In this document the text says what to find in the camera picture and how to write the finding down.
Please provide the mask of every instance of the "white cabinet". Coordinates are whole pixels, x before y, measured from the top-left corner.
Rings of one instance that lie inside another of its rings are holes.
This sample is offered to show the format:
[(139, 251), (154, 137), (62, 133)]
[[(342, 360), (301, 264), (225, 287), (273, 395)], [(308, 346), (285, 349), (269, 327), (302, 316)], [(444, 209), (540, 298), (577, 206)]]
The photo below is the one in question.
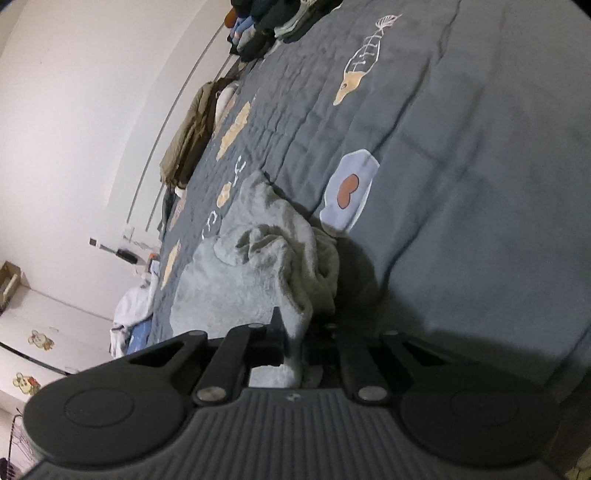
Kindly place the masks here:
[(11, 315), (10, 312), (0, 317), (0, 342), (71, 374), (111, 360), (106, 350), (73, 339), (54, 327)]
[(40, 388), (110, 361), (111, 322), (20, 287), (0, 316), (0, 407), (16, 413)]
[(62, 375), (25, 360), (0, 348), (0, 407), (9, 413), (22, 411), (25, 403), (40, 388), (62, 378)]

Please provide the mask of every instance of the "brown jacket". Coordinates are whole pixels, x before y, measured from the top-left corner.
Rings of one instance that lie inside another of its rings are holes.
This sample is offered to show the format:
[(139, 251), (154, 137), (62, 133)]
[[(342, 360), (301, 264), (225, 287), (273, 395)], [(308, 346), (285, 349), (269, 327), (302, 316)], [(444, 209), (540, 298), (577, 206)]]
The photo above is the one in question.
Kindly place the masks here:
[(212, 136), (217, 93), (234, 79), (225, 77), (203, 85), (160, 162), (160, 179), (169, 187), (185, 188)]

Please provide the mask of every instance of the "gray blanket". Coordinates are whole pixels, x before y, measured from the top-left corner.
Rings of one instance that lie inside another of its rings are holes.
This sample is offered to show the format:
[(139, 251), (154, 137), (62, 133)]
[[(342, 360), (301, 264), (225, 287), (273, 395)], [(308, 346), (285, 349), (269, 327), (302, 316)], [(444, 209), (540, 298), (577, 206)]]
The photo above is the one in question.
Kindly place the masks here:
[(275, 306), (293, 358), (255, 368), (251, 386), (295, 387), (298, 350), (314, 313), (333, 314), (339, 256), (335, 241), (275, 194), (260, 171), (242, 182), (218, 235), (206, 238), (184, 269), (170, 313), (174, 335), (225, 336), (238, 325), (268, 324)]
[(343, 321), (566, 395), (591, 363), (589, 45), (570, 0), (345, 0), (244, 80), (165, 239), (164, 259), (182, 247), (151, 340), (172, 334), (180, 273), (263, 170), (340, 235)]

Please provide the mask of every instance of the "cartoon bear sticker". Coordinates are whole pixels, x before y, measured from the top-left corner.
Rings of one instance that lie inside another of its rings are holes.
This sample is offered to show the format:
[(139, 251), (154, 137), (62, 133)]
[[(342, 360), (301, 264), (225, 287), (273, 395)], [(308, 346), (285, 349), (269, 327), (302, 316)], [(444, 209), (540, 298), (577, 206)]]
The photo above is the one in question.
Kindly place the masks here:
[(30, 345), (35, 345), (45, 351), (51, 350), (55, 343), (44, 333), (39, 333), (36, 330), (31, 330), (31, 336), (28, 338)]
[(12, 379), (12, 384), (21, 389), (21, 392), (25, 395), (33, 396), (39, 390), (41, 385), (33, 377), (26, 377), (22, 373), (17, 373), (17, 376)]

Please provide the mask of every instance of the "ribbed black plate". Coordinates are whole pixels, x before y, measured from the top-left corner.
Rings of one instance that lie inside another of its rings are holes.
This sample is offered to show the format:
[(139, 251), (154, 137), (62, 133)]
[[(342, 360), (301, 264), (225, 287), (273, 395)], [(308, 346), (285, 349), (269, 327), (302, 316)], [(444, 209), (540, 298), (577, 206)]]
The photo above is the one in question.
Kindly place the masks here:
[(390, 412), (338, 390), (246, 389), (232, 404), (201, 408), (149, 458), (108, 471), (39, 464), (31, 480), (557, 480), (541, 461), (509, 470), (451, 465), (421, 450)]

